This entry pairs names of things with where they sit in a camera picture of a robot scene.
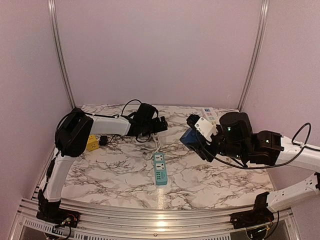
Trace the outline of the teal power strip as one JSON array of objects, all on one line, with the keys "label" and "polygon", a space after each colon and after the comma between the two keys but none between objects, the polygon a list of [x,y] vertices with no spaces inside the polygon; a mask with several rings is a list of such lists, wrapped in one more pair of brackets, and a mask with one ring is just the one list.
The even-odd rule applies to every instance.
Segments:
[{"label": "teal power strip", "polygon": [[168,184],[168,175],[166,168],[165,154],[157,152],[153,154],[153,166],[155,175],[155,184],[165,186]]}]

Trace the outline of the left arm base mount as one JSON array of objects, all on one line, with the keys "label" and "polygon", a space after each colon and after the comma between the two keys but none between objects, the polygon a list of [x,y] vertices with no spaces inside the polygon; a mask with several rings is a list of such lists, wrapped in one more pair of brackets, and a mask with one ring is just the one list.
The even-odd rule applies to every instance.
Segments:
[{"label": "left arm base mount", "polygon": [[57,226],[70,225],[76,228],[78,225],[80,213],[73,210],[60,208],[61,201],[49,202],[40,190],[37,196],[38,211],[36,218]]}]

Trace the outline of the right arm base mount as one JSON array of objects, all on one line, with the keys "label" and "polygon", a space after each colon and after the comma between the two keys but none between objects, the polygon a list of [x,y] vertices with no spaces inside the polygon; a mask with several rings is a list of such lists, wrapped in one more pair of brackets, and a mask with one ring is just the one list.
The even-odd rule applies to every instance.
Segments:
[{"label": "right arm base mount", "polygon": [[230,223],[233,228],[241,229],[272,222],[275,218],[274,214],[268,209],[267,197],[269,194],[269,192],[258,194],[251,210],[232,213]]}]

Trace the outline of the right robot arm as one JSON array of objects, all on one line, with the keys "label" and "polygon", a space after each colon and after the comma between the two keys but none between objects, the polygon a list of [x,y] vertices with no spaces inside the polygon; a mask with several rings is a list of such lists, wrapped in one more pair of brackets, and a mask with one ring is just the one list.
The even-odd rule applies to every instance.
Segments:
[{"label": "right robot arm", "polygon": [[269,130],[253,133],[245,112],[227,112],[220,117],[217,125],[197,114],[191,114],[186,122],[189,129],[180,141],[207,162],[218,160],[217,155],[220,155],[235,161],[233,167],[242,170],[292,165],[314,171],[310,177],[292,186],[257,195],[253,209],[247,214],[252,224],[260,223],[268,212],[275,213],[320,194],[318,147]]}]

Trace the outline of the blue cube socket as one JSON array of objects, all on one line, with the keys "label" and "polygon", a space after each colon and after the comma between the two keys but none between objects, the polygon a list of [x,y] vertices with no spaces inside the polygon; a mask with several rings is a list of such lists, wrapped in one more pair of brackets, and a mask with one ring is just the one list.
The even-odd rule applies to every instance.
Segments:
[{"label": "blue cube socket", "polygon": [[179,140],[185,147],[194,152],[200,151],[202,145],[206,142],[204,137],[192,128],[187,129]]}]

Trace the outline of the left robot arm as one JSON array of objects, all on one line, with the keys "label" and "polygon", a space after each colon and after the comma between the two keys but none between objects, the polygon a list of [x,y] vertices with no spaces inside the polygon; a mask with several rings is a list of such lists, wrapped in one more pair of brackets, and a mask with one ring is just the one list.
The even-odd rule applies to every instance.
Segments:
[{"label": "left robot arm", "polygon": [[166,131],[168,123],[159,111],[148,103],[141,103],[129,115],[101,115],[87,113],[75,107],[58,123],[54,134],[55,156],[39,188],[39,202],[48,203],[44,215],[53,223],[63,219],[63,211],[55,204],[61,201],[62,188],[73,162],[87,148],[91,135],[150,137]]}]

